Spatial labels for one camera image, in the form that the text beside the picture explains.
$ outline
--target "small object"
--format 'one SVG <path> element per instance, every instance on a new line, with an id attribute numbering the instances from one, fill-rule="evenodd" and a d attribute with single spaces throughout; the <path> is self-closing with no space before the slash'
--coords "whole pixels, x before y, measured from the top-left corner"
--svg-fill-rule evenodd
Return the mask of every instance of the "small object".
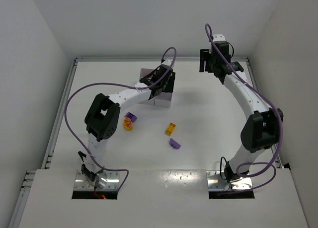
<path id="1" fill-rule="evenodd" d="M 177 141 L 175 141 L 174 139 L 170 139 L 170 141 L 169 141 L 169 143 L 170 143 L 170 145 L 173 147 L 173 148 L 175 148 L 175 149 L 179 149 L 179 148 L 181 148 L 181 145 L 177 142 Z"/>
<path id="2" fill-rule="evenodd" d="M 132 121 L 133 123 L 137 120 L 137 117 L 136 117 L 134 114 L 130 113 L 130 112 L 128 112 L 128 113 L 125 115 L 125 118 L 131 119 L 131 121 Z"/>
<path id="3" fill-rule="evenodd" d="M 124 127 L 126 130 L 130 131 L 132 130 L 134 127 L 133 127 L 133 122 L 131 121 L 130 118 L 125 118 L 124 119 Z"/>
<path id="4" fill-rule="evenodd" d="M 165 131 L 165 133 L 170 136 L 172 134 L 172 132 L 174 131 L 174 129 L 175 129 L 175 124 L 174 123 L 170 123 L 170 125 L 168 126 L 167 130 Z"/>

